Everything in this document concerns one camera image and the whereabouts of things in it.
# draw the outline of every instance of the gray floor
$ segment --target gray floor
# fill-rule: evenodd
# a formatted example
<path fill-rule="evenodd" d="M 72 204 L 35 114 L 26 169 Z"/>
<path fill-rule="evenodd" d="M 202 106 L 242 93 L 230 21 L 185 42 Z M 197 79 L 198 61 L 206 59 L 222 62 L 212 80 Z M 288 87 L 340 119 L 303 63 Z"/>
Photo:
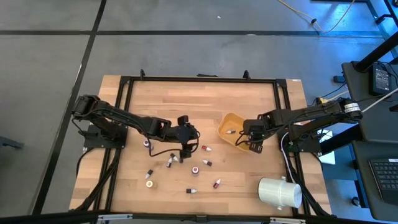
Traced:
<path fill-rule="evenodd" d="M 309 0 L 289 3 L 317 17 L 324 29 L 333 26 L 348 6 Z M 99 4 L 98 0 L 3 0 L 0 29 L 90 30 Z M 382 1 L 373 4 L 377 13 L 387 11 Z M 389 19 L 383 25 L 390 33 L 396 29 Z M 106 5 L 99 29 L 313 30 L 276 0 L 113 0 Z M 378 29 L 366 5 L 357 3 L 336 30 Z M 21 150 L 0 150 L 0 217 L 28 212 L 87 40 L 87 36 L 0 35 L 0 136 L 25 143 Z M 331 78 L 341 73 L 341 63 L 362 59 L 382 41 L 362 37 L 97 36 L 80 94 L 97 94 L 103 75 L 137 75 L 140 69 L 147 75 L 222 77 L 241 77 L 247 69 L 252 77 L 302 79 L 310 103 L 315 96 L 338 87 Z M 391 59 L 387 54 L 381 60 Z M 339 125 L 332 130 L 338 133 L 344 128 Z M 70 126 L 44 212 L 68 209 L 82 143 Z M 368 210 L 347 204 L 346 199 L 356 195 L 354 188 L 345 192 L 333 181 L 327 182 L 333 213 L 371 220 Z"/>

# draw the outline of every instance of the wooden table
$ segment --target wooden table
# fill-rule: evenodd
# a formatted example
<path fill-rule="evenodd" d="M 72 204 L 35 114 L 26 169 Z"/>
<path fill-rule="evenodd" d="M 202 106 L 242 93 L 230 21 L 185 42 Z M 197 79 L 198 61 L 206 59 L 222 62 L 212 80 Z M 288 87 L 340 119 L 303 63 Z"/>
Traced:
<path fill-rule="evenodd" d="M 120 76 L 103 78 L 99 97 L 113 104 L 118 92 Z M 287 80 L 292 109 L 306 107 L 300 80 Z M 282 89 L 280 100 L 284 104 Z M 204 83 L 204 82 L 141 82 L 135 81 L 129 112 L 138 115 L 169 119 L 177 124 L 177 117 L 188 115 L 190 122 L 201 132 L 200 146 L 211 152 L 197 150 L 183 164 L 174 162 L 166 168 L 169 153 L 149 157 L 142 145 L 144 137 L 129 128 L 126 147 L 122 150 L 111 210 L 129 213 L 178 213 L 208 215 L 292 215 L 261 202 L 257 186 L 262 177 L 279 179 L 286 176 L 277 137 L 264 141 L 261 154 L 241 152 L 224 142 L 217 133 L 223 116 L 233 112 L 243 118 L 254 119 L 260 113 L 275 109 L 271 84 L 264 83 Z M 154 152 L 180 148 L 179 144 L 153 141 Z M 70 208 L 79 206 L 98 181 L 104 149 L 94 149 L 82 160 L 73 191 Z M 319 162 L 310 154 L 301 154 L 305 183 L 323 209 L 330 212 L 325 182 Z M 207 159 L 211 167 L 202 163 Z M 200 168 L 199 176 L 192 176 L 191 168 Z M 156 189 L 146 187 L 146 172 L 154 173 L 149 180 Z M 221 179 L 218 189 L 215 180 Z M 186 194 L 185 189 L 198 192 Z M 100 208 L 104 208 L 105 186 Z"/>

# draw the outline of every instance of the metal bracket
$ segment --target metal bracket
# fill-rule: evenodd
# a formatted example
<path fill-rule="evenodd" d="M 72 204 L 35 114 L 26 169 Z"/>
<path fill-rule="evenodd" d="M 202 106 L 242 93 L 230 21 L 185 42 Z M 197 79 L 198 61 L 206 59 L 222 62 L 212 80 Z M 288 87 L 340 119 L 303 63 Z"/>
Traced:
<path fill-rule="evenodd" d="M 250 80 L 249 71 L 245 70 L 244 73 L 243 73 L 243 77 L 242 78 L 245 78 L 246 81 L 249 81 Z"/>
<path fill-rule="evenodd" d="M 294 218 L 274 218 L 271 217 L 270 223 L 285 223 L 285 224 L 305 224 L 305 220 Z"/>
<path fill-rule="evenodd" d="M 140 79 L 140 80 L 144 80 L 144 76 L 145 76 L 145 72 L 144 72 L 143 69 L 141 69 L 141 70 L 139 71 L 139 79 Z"/>
<path fill-rule="evenodd" d="M 110 220 L 127 220 L 132 219 L 132 214 L 115 214 L 115 215 L 98 215 L 98 221 L 110 221 Z"/>
<path fill-rule="evenodd" d="M 95 125 L 89 125 L 87 131 L 84 132 L 86 148 L 110 148 L 123 149 L 126 145 L 127 126 L 120 126 L 120 137 L 118 141 L 108 140 L 102 136 L 100 128 Z"/>
<path fill-rule="evenodd" d="M 126 84 L 126 83 L 128 83 L 129 81 L 130 81 L 130 78 L 131 77 L 127 77 L 127 76 L 122 76 L 121 78 L 120 78 L 120 85 L 124 85 L 124 84 Z"/>
<path fill-rule="evenodd" d="M 207 215 L 197 215 L 196 222 L 199 222 L 199 223 L 208 222 Z"/>
<path fill-rule="evenodd" d="M 275 79 L 276 83 L 278 83 L 278 85 L 280 85 L 282 88 L 287 88 L 287 83 L 286 83 L 286 79 L 284 78 L 277 78 Z"/>

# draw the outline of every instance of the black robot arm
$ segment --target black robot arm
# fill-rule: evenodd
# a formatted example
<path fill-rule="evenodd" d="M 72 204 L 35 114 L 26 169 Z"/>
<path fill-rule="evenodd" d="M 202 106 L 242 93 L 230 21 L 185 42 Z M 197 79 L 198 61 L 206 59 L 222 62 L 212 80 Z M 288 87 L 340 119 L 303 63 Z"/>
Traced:
<path fill-rule="evenodd" d="M 184 151 L 180 153 L 182 159 L 190 157 L 189 152 L 192 151 L 190 148 L 193 144 L 188 144 L 188 142 L 199 138 L 199 132 L 188 122 L 188 116 L 179 117 L 178 126 L 171 127 L 171 121 L 128 113 L 93 95 L 80 96 L 72 109 L 72 115 L 75 120 L 93 123 L 100 130 L 97 135 L 107 141 L 120 141 L 125 133 L 125 126 L 130 126 L 148 139 L 181 143 Z M 89 131 L 80 130 L 79 133 L 85 138 L 93 135 Z"/>
<path fill-rule="evenodd" d="M 236 145 L 249 144 L 250 150 L 261 153 L 263 140 L 273 134 L 283 135 L 289 132 L 289 141 L 295 143 L 291 151 L 302 151 L 303 144 L 313 143 L 314 146 L 306 147 L 308 150 L 317 151 L 316 144 L 319 139 L 317 130 L 336 123 L 355 123 L 362 118 L 361 110 L 357 103 L 350 99 L 339 98 L 308 108 L 298 110 L 272 110 L 259 114 L 257 119 L 247 119 L 243 123 L 241 135 L 247 135 L 248 140 L 236 141 Z M 301 121 L 311 121 L 304 125 L 296 125 Z"/>

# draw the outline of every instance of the black desk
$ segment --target black desk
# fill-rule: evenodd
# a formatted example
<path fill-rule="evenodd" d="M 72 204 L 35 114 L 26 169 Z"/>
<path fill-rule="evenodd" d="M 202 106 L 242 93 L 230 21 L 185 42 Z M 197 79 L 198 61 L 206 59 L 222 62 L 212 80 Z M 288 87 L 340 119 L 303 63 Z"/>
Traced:
<path fill-rule="evenodd" d="M 368 162 L 370 159 L 377 159 L 377 156 L 380 156 L 380 159 L 397 157 L 398 145 L 361 141 L 353 141 L 352 145 L 373 218 L 385 221 L 398 221 L 398 206 L 384 203 L 381 200 Z"/>
<path fill-rule="evenodd" d="M 344 63 L 342 67 L 351 98 L 359 101 L 372 97 L 368 93 L 369 73 L 357 72 L 352 63 Z M 389 65 L 386 65 L 386 68 L 393 73 Z M 398 65 L 393 65 L 393 68 L 398 72 Z M 395 88 L 397 88 L 396 83 L 392 79 L 392 89 Z M 363 110 L 377 100 L 378 98 L 362 101 L 359 103 L 359 106 Z M 398 113 L 391 113 L 388 110 L 390 106 L 396 104 L 398 104 L 397 101 L 382 101 L 363 114 L 363 119 L 359 122 L 359 127 L 365 140 L 398 143 Z"/>
<path fill-rule="evenodd" d="M 372 97 L 368 93 L 369 73 L 357 72 L 352 63 L 344 63 L 342 67 L 351 98 L 359 101 Z M 393 68 L 398 72 L 398 65 L 393 65 Z M 392 89 L 396 88 L 394 79 L 392 87 Z M 377 100 L 378 98 L 362 101 L 359 106 L 363 110 Z M 368 163 L 369 159 L 398 157 L 398 113 L 389 111 L 389 107 L 397 103 L 397 101 L 378 103 L 363 114 L 364 117 L 359 124 L 321 143 L 322 151 L 334 150 L 349 143 L 353 144 L 369 208 L 372 216 L 378 220 L 398 221 L 398 206 L 381 200 Z"/>

